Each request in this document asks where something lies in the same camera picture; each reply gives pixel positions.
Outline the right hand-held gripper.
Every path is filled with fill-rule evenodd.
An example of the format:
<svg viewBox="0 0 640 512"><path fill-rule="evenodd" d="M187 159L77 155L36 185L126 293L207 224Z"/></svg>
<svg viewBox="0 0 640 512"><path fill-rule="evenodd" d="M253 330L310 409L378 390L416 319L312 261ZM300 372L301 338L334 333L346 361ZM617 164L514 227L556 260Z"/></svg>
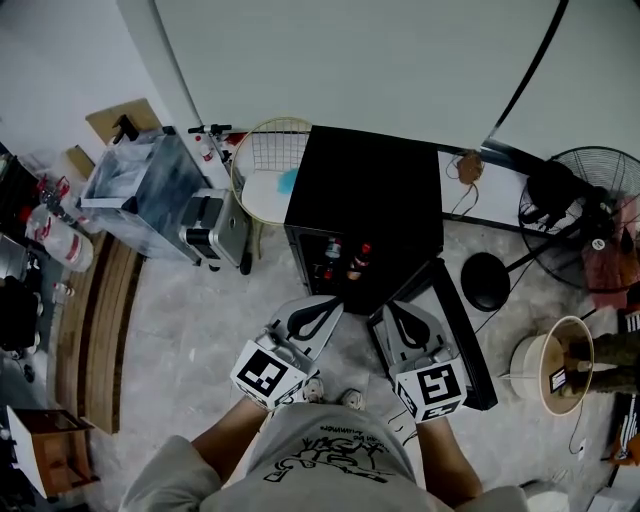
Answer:
<svg viewBox="0 0 640 512"><path fill-rule="evenodd" d="M394 392L413 420L425 423L459 410L467 398L464 367L440 321L414 304L391 301L382 322Z"/></svg>

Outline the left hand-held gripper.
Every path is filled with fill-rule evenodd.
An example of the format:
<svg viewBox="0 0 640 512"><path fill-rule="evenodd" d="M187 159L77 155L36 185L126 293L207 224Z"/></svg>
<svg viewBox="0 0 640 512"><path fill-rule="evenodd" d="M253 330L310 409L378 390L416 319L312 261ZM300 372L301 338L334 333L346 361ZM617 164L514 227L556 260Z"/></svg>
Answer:
<svg viewBox="0 0 640 512"><path fill-rule="evenodd" d="M267 410L293 401L316 372L344 311L338 297L306 297L282 305L259 335L247 341L230 378Z"/></svg>

